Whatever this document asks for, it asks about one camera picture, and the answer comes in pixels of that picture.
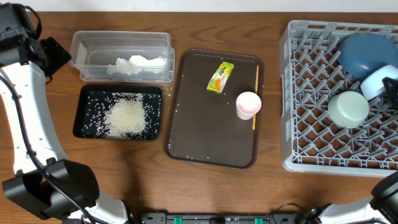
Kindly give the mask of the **light blue bowl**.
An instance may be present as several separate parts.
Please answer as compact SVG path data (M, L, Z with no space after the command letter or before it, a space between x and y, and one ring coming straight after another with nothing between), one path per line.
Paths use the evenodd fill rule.
M384 84L382 80L384 78L392 78L393 80L397 79L397 68L393 65L386 65L376 70L370 76L368 76L360 85L360 89L362 94L366 100L371 100L381 93L383 93L386 89L384 88Z

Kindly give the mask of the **dark blue plate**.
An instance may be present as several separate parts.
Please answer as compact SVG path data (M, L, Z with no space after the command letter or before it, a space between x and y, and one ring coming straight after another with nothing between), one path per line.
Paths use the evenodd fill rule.
M360 80L383 66L397 67L397 47L381 35L353 34L341 43L338 50L338 63Z

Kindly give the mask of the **mint green bowl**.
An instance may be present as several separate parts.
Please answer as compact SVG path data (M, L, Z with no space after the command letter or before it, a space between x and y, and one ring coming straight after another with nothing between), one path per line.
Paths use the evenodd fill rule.
M330 99L328 113L337 126L357 128L369 114L369 103L362 94L346 91Z

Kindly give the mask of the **white tissue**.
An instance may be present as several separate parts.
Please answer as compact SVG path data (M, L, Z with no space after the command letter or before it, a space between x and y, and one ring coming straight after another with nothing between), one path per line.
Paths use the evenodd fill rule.
M115 73L133 75L139 72L160 73L166 64L167 59L163 57L149 60L141 55L133 55L130 59L117 58L114 65L108 65L107 73L110 75Z

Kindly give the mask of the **pile of rice grains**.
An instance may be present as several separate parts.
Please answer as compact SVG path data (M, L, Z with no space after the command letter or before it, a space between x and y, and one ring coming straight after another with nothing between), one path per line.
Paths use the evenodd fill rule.
M153 140L159 135L161 96L155 93L92 91L80 136L83 138Z

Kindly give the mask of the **pink cup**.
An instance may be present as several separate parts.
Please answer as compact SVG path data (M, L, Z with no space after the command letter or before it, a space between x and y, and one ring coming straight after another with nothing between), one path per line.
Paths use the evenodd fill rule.
M236 99L237 116L242 120L249 120L261 109L260 97L251 91L241 93Z

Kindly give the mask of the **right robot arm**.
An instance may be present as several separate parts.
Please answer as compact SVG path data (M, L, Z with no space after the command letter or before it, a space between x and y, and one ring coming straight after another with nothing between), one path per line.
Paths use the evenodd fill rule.
M397 79L300 80L285 124L287 169L379 177L371 196L314 208L307 223L397 221Z

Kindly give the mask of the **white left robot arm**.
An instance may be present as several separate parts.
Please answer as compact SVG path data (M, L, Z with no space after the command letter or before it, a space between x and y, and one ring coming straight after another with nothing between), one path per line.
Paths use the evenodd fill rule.
M100 192L93 171L71 161L58 140L45 88L71 55L53 38L41 38L34 10L1 5L1 98L14 146L15 176L5 196L39 219L63 223L127 223L123 201Z

